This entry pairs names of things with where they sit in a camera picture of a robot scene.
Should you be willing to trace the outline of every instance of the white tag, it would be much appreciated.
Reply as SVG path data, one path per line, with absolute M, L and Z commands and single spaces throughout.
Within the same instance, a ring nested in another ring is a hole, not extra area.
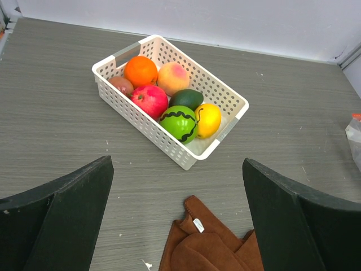
M 204 227 L 203 227 L 203 225 L 202 225 L 202 222 L 199 220 L 199 219 L 194 219 L 193 220 L 193 223 L 194 223 L 194 225 L 197 227 L 197 229 L 198 229 L 198 231 L 200 232 L 200 233 L 202 233 L 203 231 L 204 231 Z

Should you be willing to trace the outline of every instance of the wood grain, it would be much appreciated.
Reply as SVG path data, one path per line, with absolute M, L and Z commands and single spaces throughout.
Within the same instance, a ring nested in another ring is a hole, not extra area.
M 338 66 L 174 42 L 250 103 L 209 159 L 186 172 L 98 96 L 91 66 L 140 39 L 21 19 L 0 62 L 0 198 L 112 156 L 92 271 L 147 270 L 142 259 L 157 270 L 171 222 L 192 194 L 242 236 L 252 228 L 247 157 L 361 202 L 345 134 L 361 100 Z

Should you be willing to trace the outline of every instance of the red fruit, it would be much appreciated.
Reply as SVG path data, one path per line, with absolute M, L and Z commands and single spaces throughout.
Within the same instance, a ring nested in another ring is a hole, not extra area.
M 130 99 L 153 119 L 158 119 L 168 108 L 167 94 L 154 85 L 136 88 Z
M 131 84 L 131 82 L 128 79 L 121 76 L 114 76 L 110 78 L 109 83 L 115 86 L 116 89 L 118 89 L 121 93 L 123 93 L 127 97 L 130 97 L 134 91 L 134 87 Z

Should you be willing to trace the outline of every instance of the plastic bag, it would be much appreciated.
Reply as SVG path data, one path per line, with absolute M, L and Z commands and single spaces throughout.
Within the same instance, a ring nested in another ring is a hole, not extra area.
M 352 115 L 352 120 L 345 131 L 349 140 L 352 157 L 361 171 L 361 114 Z

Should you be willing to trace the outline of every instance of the white plastic basket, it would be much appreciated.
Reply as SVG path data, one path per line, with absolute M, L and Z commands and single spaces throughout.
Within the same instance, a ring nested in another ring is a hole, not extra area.
M 108 82 L 115 75 L 123 75 L 126 62 L 122 59 L 137 53 L 152 59 L 158 69 L 165 63 L 178 62 L 189 71 L 189 88 L 202 92 L 204 103 L 213 103 L 221 109 L 222 121 L 216 134 L 207 139 L 195 138 L 184 145 Z M 100 97 L 184 170 L 189 170 L 197 160 L 206 159 L 249 108 L 246 99 L 158 35 L 144 38 L 105 58 L 94 64 L 92 71 Z

